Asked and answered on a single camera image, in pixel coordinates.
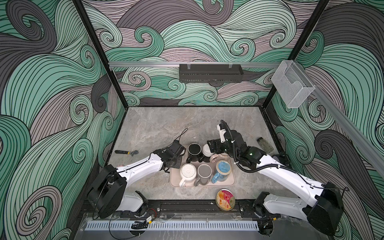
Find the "white ribbed mug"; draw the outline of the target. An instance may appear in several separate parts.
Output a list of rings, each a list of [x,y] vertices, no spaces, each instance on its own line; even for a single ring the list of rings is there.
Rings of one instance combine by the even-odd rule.
[[[180,187],[183,187],[186,183],[189,183],[193,181],[196,176],[197,176],[197,169],[194,165],[192,164],[184,164],[180,168],[180,176],[181,176],[181,181],[179,183]]]

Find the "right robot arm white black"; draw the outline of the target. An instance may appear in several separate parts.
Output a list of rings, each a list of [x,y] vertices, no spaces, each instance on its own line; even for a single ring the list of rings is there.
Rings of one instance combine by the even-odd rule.
[[[265,214],[280,214],[307,221],[316,230],[333,236],[344,213],[343,196],[347,188],[331,182],[305,177],[286,167],[257,147],[249,147],[235,130],[220,130],[220,138],[209,140],[203,149],[211,154],[227,154],[245,173],[260,173],[278,182],[296,198],[279,197],[264,192],[255,207]]]

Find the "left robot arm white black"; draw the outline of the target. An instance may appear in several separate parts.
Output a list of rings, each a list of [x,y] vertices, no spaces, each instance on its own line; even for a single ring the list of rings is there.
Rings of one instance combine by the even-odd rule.
[[[168,147],[155,150],[131,165],[105,166],[87,192],[94,215],[105,219],[115,212],[128,211],[143,216],[147,212],[148,200],[139,191],[127,191],[127,187],[153,173],[179,169],[185,153],[186,148],[174,140]]]

